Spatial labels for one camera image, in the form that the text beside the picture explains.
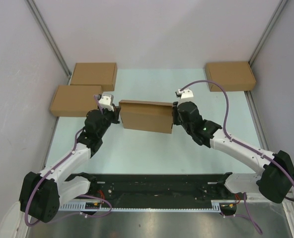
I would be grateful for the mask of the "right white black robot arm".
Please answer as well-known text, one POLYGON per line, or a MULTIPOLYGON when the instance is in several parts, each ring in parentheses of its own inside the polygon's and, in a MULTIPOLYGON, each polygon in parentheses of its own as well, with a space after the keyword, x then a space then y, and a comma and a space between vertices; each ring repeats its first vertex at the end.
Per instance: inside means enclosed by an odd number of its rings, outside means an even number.
POLYGON ((184 128, 194 142, 233 157, 254 171, 240 175, 227 173, 217 186, 217 193, 229 199, 235 193, 259 193, 268 200, 282 203, 294 185, 294 166, 288 153, 274 153, 226 135, 223 128, 203 119, 193 102, 173 103, 173 123, 184 128))

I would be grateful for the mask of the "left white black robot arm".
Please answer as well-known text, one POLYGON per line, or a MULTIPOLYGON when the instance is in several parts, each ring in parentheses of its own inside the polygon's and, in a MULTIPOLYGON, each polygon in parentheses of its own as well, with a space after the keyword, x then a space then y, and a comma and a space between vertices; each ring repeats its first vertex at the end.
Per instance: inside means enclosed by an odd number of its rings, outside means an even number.
POLYGON ((89 111, 84 127, 75 134, 72 150, 52 166, 24 177, 19 202, 27 226, 32 226, 29 217, 48 223, 61 205, 79 196, 93 198, 97 194, 95 176, 80 173, 71 180, 68 177, 98 152, 107 129, 119 124, 120 110, 112 105, 109 109, 89 111))

